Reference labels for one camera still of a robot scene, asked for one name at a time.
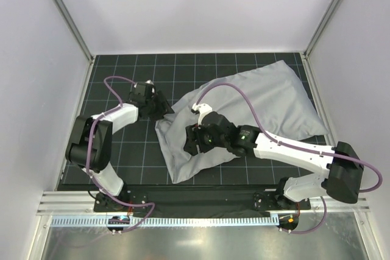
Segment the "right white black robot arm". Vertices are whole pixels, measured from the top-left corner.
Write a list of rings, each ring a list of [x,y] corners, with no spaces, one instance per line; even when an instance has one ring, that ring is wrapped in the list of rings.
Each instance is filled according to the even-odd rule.
[[[303,177],[280,180],[274,201],[281,209],[324,195],[342,203],[358,201],[364,167],[357,163],[358,155],[346,142],[338,142],[332,147],[283,140],[258,127],[235,125],[215,111],[187,126],[185,131],[183,149],[191,156],[221,148],[238,157],[279,161],[310,171]]]

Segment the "grey fabric pillowcase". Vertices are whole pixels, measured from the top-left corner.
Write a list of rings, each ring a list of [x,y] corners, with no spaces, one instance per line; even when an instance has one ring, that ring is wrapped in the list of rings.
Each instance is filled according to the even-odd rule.
[[[155,124],[161,152],[174,184],[236,157],[221,148],[196,156],[184,151],[185,128],[197,123],[191,107],[198,100],[235,125],[256,126],[256,115],[265,130],[283,138],[301,141],[328,133],[301,80],[284,61],[217,78],[177,99],[172,106],[175,113],[165,115]]]

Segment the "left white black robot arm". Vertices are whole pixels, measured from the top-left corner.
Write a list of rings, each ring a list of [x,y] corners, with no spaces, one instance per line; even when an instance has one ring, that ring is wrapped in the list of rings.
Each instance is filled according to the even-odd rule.
[[[120,212],[128,207],[129,193],[111,164],[113,135],[140,118],[157,121],[174,111],[150,80],[134,83],[129,100],[118,101],[106,112],[76,117],[65,158],[84,171],[99,192],[108,197],[108,205]]]

